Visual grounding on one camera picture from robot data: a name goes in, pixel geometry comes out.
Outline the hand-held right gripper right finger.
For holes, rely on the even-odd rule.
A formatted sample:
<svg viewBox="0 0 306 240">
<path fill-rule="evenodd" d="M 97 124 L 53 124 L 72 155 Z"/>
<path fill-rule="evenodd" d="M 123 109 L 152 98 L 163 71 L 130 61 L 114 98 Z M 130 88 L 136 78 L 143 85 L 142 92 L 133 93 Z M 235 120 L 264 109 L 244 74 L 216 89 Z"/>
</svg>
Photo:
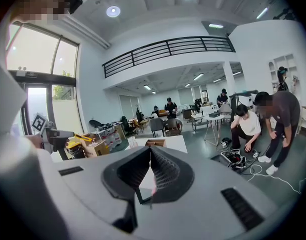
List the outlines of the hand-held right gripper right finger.
<svg viewBox="0 0 306 240">
<path fill-rule="evenodd" d="M 192 186 L 195 173 L 179 150 L 151 146 L 150 167 L 154 174 L 156 191 L 153 202 L 175 202 Z"/>
</svg>

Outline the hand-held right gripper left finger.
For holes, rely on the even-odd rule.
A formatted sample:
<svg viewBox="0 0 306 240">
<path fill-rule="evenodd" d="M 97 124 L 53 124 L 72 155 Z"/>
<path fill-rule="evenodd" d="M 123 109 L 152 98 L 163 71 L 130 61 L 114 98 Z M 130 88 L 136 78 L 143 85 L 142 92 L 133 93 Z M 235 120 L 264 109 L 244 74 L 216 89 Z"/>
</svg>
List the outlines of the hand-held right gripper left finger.
<svg viewBox="0 0 306 240">
<path fill-rule="evenodd" d="M 113 154 L 115 161 L 102 172 L 101 180 L 110 194 L 121 200 L 133 200 L 150 168 L 150 148 L 139 146 Z"/>
</svg>

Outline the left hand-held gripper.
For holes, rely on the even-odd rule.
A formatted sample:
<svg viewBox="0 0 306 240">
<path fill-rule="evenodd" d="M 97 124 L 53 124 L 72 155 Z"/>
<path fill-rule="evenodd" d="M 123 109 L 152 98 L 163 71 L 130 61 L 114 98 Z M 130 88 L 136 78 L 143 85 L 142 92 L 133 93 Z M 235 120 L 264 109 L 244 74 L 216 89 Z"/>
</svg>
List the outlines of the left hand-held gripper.
<svg viewBox="0 0 306 240">
<path fill-rule="evenodd" d="M 39 113 L 36 114 L 31 126 L 41 138 L 39 148 L 49 153 L 64 149 L 67 140 L 75 136 L 72 131 L 55 129 L 53 122 Z"/>
</svg>

